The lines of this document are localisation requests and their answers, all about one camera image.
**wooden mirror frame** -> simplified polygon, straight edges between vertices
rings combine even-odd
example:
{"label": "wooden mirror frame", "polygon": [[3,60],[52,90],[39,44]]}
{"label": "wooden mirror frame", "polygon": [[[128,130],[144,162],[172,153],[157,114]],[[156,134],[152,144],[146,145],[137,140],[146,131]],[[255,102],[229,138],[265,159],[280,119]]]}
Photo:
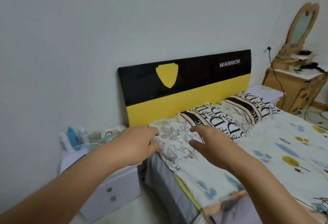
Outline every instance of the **wooden mirror frame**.
{"label": "wooden mirror frame", "polygon": [[[289,28],[286,43],[281,48],[281,50],[279,52],[279,55],[289,56],[291,54],[298,54],[303,49],[305,39],[309,35],[309,33],[310,33],[310,31],[311,31],[317,17],[318,17],[319,9],[320,9],[319,3],[316,3],[316,4],[306,3],[303,7],[301,7],[301,9],[298,11],[297,15],[295,16],[295,19],[293,20],[292,25]],[[298,46],[297,47],[292,47],[292,37],[293,37],[294,30],[296,28],[296,24],[297,24],[298,20],[301,18],[301,15],[303,13],[305,13],[306,11],[308,11],[310,13],[313,12],[312,19],[310,21],[310,24],[309,24],[306,32],[303,34],[300,41],[298,42]]]}

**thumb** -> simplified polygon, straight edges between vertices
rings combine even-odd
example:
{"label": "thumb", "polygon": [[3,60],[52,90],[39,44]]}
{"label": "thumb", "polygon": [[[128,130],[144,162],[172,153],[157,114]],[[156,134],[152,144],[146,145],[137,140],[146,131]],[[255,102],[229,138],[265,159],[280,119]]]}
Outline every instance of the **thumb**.
{"label": "thumb", "polygon": [[202,143],[200,143],[199,141],[194,140],[194,139],[192,139],[192,140],[189,141],[189,145],[190,145],[192,148],[194,148],[195,150],[199,151],[200,153],[203,152],[204,147],[205,147],[204,144],[202,144]]}
{"label": "thumb", "polygon": [[150,144],[148,146],[148,156],[150,156],[151,154],[153,154],[156,151],[159,151],[160,149],[162,149],[162,146],[159,142],[154,142],[154,143]]}

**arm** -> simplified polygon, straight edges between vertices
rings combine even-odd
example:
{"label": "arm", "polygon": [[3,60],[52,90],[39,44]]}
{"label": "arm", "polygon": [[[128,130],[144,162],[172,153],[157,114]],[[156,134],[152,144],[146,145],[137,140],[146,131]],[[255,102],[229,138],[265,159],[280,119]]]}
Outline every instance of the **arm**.
{"label": "arm", "polygon": [[94,190],[110,174],[145,160],[160,149],[149,145],[156,128],[128,128],[101,145],[46,186],[0,215],[0,223],[69,223]]}
{"label": "arm", "polygon": [[229,136],[209,126],[195,126],[191,131],[198,132],[205,144],[196,140],[189,144],[211,164],[229,171],[243,184],[263,224],[317,223],[259,160]]}

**forearm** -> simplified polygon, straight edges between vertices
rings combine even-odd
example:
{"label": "forearm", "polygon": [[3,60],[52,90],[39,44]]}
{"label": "forearm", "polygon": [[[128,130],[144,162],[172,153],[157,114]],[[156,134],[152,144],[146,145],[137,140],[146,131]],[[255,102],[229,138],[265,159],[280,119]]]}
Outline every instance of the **forearm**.
{"label": "forearm", "polygon": [[245,187],[263,224],[316,223],[259,160],[251,157],[231,172]]}
{"label": "forearm", "polygon": [[120,168],[99,147],[0,216],[1,223],[69,223],[99,184]]}

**blue bottle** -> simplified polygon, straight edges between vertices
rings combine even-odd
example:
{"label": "blue bottle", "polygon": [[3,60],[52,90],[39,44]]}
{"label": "blue bottle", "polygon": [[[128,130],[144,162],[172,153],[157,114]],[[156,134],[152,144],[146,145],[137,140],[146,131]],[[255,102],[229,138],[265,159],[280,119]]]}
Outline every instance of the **blue bottle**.
{"label": "blue bottle", "polygon": [[78,151],[81,149],[81,146],[78,146],[78,145],[82,145],[82,143],[77,138],[76,133],[73,128],[71,128],[71,127],[67,128],[67,137],[70,140],[70,143],[71,143],[72,147],[74,148],[74,150]]}

